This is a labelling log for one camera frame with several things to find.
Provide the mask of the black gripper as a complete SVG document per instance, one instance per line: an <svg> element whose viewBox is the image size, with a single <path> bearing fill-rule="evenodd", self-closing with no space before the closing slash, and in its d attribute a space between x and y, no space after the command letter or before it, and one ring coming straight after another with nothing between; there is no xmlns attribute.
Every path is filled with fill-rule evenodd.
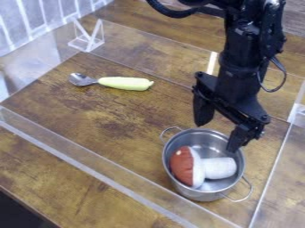
<svg viewBox="0 0 305 228"><path fill-rule="evenodd" d="M240 78L221 74L216 77L204 72L196 73L193 91L193 116L197 126L206 125L218 111L237 127L231 134L226 149L237 152L253 139L265 133L271 116L257 100L260 85L255 77Z"/></svg>

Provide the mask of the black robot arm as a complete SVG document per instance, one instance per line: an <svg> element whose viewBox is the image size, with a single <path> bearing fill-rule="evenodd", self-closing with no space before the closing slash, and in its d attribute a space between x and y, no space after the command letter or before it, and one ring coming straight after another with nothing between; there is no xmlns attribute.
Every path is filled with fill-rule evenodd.
<svg viewBox="0 0 305 228"><path fill-rule="evenodd" d="M268 66L284 69L277 59L287 37L283 31L285 0L180 0L194 12L212 13L206 7L218 7L224 16L225 45L220 54L220 72L216 76L198 72L193 87L194 122L208 124L221 113L235 122L228 150L237 151L260 138L271 116L257 94L275 93L279 88L264 86Z"/></svg>

